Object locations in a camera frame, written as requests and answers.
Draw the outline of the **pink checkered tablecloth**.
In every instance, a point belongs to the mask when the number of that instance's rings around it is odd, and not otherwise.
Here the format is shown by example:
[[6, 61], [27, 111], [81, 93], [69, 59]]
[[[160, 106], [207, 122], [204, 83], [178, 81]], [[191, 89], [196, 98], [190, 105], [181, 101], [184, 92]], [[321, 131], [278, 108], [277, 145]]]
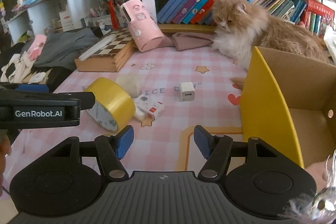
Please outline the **pink checkered tablecloth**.
[[[182, 170], [182, 132], [197, 124], [205, 127], [240, 127], [240, 91], [232, 77], [245, 71], [210, 47], [178, 51], [173, 47], [134, 53], [118, 73], [72, 73], [59, 92], [81, 92], [99, 78], [135, 81], [135, 114], [129, 121], [134, 141], [122, 160], [134, 170]], [[1, 198], [7, 198], [12, 178], [64, 139], [76, 136], [92, 141], [116, 131], [119, 119], [109, 107], [96, 106], [81, 113], [77, 127], [23, 130], [6, 158]]]

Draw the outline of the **wooden chess board box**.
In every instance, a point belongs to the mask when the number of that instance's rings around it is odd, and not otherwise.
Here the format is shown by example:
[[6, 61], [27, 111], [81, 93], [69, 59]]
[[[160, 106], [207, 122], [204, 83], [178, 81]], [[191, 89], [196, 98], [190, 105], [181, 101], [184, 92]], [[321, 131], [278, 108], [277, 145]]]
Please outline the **wooden chess board box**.
[[75, 59], [80, 72], [119, 72], [135, 52], [135, 43], [127, 28], [120, 28], [106, 34], [107, 45], [81, 61]]

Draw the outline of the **yellow cardboard box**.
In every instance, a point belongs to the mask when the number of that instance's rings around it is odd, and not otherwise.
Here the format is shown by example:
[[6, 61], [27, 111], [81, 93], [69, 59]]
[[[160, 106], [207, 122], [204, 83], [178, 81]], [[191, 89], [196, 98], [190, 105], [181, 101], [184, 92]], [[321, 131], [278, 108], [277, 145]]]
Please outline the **yellow cardboard box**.
[[240, 98], [244, 140], [258, 137], [305, 168], [335, 151], [335, 66], [256, 47]]

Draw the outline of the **yellow tape roll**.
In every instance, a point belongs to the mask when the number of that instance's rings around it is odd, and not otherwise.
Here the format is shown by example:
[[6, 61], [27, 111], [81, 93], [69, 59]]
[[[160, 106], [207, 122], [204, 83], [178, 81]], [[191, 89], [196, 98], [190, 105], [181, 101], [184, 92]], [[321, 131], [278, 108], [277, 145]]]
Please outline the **yellow tape roll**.
[[119, 132], [133, 118], [135, 104], [132, 98], [112, 80], [97, 78], [84, 91], [95, 96], [95, 103], [87, 113], [102, 128]]

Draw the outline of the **red book box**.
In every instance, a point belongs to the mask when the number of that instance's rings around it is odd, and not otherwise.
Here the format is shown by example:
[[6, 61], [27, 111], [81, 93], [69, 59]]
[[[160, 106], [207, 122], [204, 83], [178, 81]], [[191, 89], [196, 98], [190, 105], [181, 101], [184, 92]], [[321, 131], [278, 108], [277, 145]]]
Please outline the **red book box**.
[[307, 11], [319, 15], [326, 20], [333, 20], [335, 16], [334, 10], [316, 0], [307, 0], [306, 9]]

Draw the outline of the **white spray bottle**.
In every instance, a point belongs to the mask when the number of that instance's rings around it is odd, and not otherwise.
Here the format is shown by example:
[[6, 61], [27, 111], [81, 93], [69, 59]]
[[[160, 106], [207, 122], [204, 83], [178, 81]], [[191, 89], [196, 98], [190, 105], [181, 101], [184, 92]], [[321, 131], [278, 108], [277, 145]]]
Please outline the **white spray bottle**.
[[141, 81], [138, 75], [118, 75], [114, 82], [127, 92], [131, 98], [137, 98], [141, 95]]

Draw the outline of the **pink folded cloth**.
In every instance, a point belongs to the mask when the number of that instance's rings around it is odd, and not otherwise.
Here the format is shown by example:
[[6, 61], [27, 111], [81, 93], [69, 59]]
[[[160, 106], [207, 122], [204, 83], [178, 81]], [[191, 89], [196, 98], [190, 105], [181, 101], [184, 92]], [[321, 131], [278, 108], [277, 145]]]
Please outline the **pink folded cloth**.
[[167, 34], [158, 48], [174, 47], [177, 51], [210, 46], [214, 35], [195, 32], [177, 32]]

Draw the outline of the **pink glove on pile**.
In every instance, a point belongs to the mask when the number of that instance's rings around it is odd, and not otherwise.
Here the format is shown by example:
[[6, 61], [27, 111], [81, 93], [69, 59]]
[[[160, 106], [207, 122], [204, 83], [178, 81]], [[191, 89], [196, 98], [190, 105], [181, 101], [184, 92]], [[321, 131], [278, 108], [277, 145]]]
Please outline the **pink glove on pile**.
[[46, 41], [47, 36], [45, 35], [38, 34], [37, 36], [35, 36], [33, 43], [31, 44], [29, 50], [27, 51], [29, 60], [35, 61], [41, 55]]

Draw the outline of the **grey clothing pile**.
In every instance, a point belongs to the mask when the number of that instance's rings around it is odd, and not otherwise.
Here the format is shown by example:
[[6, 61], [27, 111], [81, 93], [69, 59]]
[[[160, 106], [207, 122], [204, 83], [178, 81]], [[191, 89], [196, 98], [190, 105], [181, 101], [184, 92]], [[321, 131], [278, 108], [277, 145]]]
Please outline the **grey clothing pile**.
[[90, 28], [49, 35], [42, 53], [34, 62], [34, 67], [62, 67], [74, 71], [76, 69], [75, 59], [83, 50], [90, 48], [98, 41], [99, 38]]

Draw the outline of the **small white staples box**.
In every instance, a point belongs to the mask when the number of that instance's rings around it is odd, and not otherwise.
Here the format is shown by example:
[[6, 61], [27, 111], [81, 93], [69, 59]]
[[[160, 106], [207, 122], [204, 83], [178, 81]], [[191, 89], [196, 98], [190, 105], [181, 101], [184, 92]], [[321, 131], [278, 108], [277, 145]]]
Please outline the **small white staples box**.
[[134, 100], [135, 106], [147, 114], [149, 118], [156, 120], [165, 110], [162, 102], [155, 100], [154, 97], [140, 95]]

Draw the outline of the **orange white fluffy cat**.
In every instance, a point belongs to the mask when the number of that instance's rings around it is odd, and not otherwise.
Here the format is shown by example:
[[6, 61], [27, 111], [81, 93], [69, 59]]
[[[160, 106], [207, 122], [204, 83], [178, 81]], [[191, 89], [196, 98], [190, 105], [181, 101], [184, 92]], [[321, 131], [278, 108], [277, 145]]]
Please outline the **orange white fluffy cat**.
[[302, 55], [328, 62], [321, 40], [306, 28], [271, 15], [246, 0], [214, 0], [213, 20], [217, 25], [212, 48], [247, 70], [254, 47]]

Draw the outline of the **pink cylindrical appliance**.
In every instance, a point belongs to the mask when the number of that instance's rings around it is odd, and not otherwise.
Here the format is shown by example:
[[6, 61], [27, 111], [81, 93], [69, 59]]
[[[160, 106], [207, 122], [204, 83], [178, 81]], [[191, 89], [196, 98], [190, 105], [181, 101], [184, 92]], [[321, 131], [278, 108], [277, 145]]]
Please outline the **pink cylindrical appliance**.
[[165, 36], [140, 0], [129, 0], [121, 5], [128, 30], [140, 52], [157, 48]]

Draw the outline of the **small white charger cube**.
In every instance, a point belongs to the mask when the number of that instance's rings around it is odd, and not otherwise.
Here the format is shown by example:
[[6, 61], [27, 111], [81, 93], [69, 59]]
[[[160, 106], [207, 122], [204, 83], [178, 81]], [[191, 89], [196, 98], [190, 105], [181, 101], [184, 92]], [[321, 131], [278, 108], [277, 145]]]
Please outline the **small white charger cube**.
[[179, 92], [182, 102], [193, 101], [195, 99], [195, 89], [192, 82], [179, 83]]

